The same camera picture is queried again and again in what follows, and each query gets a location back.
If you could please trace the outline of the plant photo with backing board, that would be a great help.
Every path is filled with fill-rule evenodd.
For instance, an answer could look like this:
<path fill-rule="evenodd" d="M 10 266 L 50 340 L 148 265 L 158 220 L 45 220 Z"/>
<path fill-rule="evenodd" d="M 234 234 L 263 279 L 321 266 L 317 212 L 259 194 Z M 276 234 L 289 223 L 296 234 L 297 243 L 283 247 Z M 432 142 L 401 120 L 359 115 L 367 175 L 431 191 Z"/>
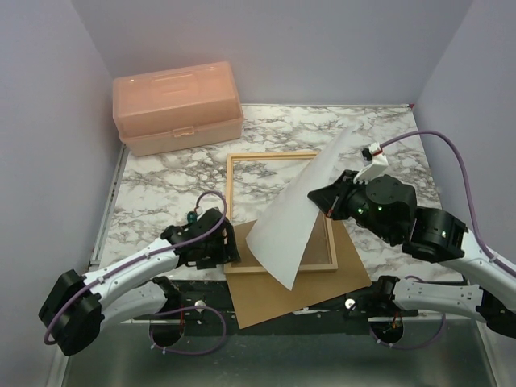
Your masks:
<path fill-rule="evenodd" d="M 352 144 L 358 127 L 342 130 L 278 194 L 256 220 L 246 243 L 261 266 L 292 290 L 303 253 L 320 213 L 308 193 L 335 180 L 340 154 Z"/>

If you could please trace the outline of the brown backing board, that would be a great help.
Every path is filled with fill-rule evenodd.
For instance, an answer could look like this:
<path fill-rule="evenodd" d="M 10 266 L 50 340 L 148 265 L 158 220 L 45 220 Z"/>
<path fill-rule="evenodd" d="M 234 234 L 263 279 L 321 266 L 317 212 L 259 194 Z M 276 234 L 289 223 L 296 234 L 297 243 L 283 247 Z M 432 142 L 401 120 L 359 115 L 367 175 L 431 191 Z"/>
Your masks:
<path fill-rule="evenodd" d="M 299 273 L 288 290 L 268 273 L 227 273 L 239 328 L 247 328 L 372 284 L 343 223 L 332 221 L 338 268 Z"/>

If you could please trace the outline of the light wooden picture frame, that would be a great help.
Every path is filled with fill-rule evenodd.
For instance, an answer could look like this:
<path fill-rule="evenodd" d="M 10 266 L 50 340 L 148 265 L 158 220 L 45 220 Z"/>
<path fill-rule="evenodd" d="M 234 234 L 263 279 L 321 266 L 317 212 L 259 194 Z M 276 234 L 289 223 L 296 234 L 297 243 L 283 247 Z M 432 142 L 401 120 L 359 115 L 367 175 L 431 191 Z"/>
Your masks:
<path fill-rule="evenodd" d="M 318 155 L 315 151 L 294 151 L 294 152 L 247 152 L 247 153 L 231 153 L 227 156 L 227 183 L 226 183 L 226 200 L 227 200 L 227 217 L 232 218 L 233 204 L 233 164 L 235 161 L 257 161 L 257 160 L 311 160 Z M 329 262 L 324 264 L 301 264 L 298 271 L 301 273 L 324 273 L 334 272 L 338 269 L 338 261 L 335 249 L 335 238 L 331 220 L 324 220 L 324 231 L 326 236 Z M 256 263 L 254 266 L 242 266 L 241 264 L 225 264 L 224 272 L 226 274 L 259 274 L 266 273 L 266 270 Z"/>

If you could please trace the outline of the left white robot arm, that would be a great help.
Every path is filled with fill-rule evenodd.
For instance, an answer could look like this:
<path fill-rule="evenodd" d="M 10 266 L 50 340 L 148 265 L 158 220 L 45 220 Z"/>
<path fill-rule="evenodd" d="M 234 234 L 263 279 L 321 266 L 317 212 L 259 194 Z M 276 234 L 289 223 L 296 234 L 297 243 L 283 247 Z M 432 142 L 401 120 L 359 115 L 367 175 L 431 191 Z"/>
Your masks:
<path fill-rule="evenodd" d="M 171 318 L 186 309 L 164 273 L 238 262 L 234 227 L 216 208 L 183 226 L 171 225 L 139 252 L 86 274 L 61 274 L 38 313 L 44 343 L 66 356 L 87 348 L 102 329 L 132 318 Z"/>

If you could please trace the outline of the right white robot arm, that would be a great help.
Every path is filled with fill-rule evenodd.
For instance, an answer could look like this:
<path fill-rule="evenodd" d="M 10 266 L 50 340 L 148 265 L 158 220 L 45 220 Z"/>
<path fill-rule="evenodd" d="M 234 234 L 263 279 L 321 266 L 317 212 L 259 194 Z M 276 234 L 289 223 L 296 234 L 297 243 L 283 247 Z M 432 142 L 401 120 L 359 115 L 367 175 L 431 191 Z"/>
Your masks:
<path fill-rule="evenodd" d="M 352 218 L 403 253 L 451 268 L 466 277 L 458 282 L 413 282 L 381 276 L 368 288 L 351 294 L 348 312 L 387 317 L 403 311 L 431 310 L 469 317 L 491 331 L 515 336 L 515 267 L 491 260 L 467 226 L 445 210 L 419 206 L 413 186 L 389 175 L 355 183 L 346 170 L 332 184 L 307 197 L 332 220 Z"/>

